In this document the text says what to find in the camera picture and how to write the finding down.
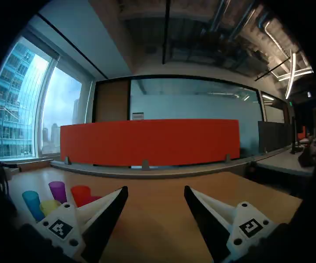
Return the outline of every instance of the wooden table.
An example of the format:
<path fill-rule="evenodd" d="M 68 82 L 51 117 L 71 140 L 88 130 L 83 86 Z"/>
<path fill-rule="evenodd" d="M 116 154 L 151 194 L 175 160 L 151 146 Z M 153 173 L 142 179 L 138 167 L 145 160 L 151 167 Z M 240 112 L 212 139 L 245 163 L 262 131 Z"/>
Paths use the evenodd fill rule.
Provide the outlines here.
<path fill-rule="evenodd" d="M 212 262 L 207 246 L 183 196 L 184 186 L 232 206 L 248 201 L 271 220 L 289 222 L 301 200 L 230 172 L 179 179 L 114 179 L 43 168 L 15 175 L 10 181 L 13 202 L 23 220 L 32 220 L 22 192 L 34 190 L 52 199 L 48 183 L 88 185 L 93 195 L 107 195 L 126 185 L 129 197 L 101 258 L 108 262 Z"/>

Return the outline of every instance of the blue cup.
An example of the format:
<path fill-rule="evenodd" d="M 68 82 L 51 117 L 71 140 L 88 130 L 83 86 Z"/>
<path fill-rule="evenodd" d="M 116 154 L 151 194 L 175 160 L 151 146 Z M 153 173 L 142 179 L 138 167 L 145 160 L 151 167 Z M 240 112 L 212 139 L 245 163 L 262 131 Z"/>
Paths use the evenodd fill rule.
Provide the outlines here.
<path fill-rule="evenodd" d="M 35 191 L 25 191 L 22 194 L 22 197 L 35 220 L 38 222 L 43 220 L 45 216 L 40 210 L 40 199 L 38 193 Z"/>

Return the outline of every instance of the sign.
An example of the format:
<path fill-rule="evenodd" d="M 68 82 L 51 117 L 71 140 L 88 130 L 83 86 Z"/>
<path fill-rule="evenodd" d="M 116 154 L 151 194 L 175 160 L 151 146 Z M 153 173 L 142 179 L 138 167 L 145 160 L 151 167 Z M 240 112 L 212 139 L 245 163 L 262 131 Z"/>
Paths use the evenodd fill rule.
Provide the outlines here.
<path fill-rule="evenodd" d="M 134 112 L 133 113 L 133 121 L 144 120 L 144 113 L 143 112 Z"/>

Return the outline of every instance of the gray cubicle panel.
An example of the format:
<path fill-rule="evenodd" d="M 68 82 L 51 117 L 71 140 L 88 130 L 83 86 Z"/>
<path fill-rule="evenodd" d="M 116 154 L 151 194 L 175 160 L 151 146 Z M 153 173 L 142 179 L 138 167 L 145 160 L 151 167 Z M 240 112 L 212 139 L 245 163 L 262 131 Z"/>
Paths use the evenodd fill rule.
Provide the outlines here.
<path fill-rule="evenodd" d="M 291 125 L 286 123 L 258 121 L 259 152 L 270 152 L 291 144 Z"/>

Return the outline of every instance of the orange partition panel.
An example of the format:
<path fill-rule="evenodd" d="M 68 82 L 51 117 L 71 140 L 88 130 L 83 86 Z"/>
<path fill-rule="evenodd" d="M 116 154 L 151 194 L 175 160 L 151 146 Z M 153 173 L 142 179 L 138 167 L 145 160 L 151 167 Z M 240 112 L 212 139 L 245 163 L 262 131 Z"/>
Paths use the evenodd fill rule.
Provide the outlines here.
<path fill-rule="evenodd" d="M 298 140 L 304 139 L 306 137 L 305 134 L 305 126 L 303 126 L 303 132 L 297 134 Z"/>
<path fill-rule="evenodd" d="M 108 121 L 61 127 L 61 158 L 107 166 L 209 163 L 239 158 L 238 120 Z"/>

